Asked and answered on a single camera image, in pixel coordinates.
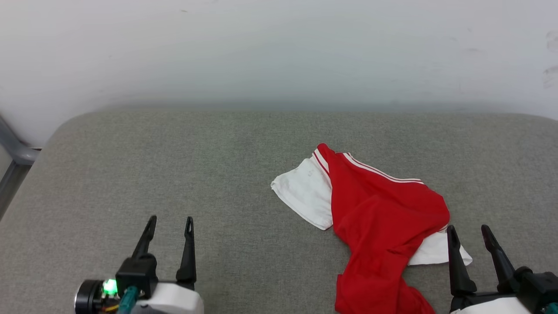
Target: green light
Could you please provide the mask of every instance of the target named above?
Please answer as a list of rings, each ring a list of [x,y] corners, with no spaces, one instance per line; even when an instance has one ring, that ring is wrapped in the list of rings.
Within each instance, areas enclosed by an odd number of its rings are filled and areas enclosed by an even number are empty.
[[[103,283],[103,292],[105,294],[110,294],[110,295],[118,293],[118,289],[116,287],[116,280],[109,279],[109,280],[105,281]]]

